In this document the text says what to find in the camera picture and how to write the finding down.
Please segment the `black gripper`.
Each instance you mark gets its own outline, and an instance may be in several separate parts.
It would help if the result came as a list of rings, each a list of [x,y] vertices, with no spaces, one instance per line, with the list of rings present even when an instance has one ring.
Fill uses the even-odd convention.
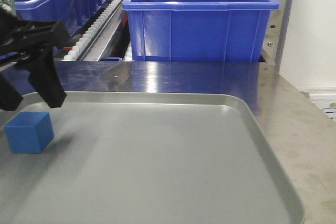
[[[23,20],[16,14],[14,0],[1,0],[1,64],[19,59],[14,68],[29,72],[28,82],[50,108],[60,108],[66,98],[51,47],[61,49],[69,39],[62,21]],[[1,74],[1,109],[15,111],[22,100]]]

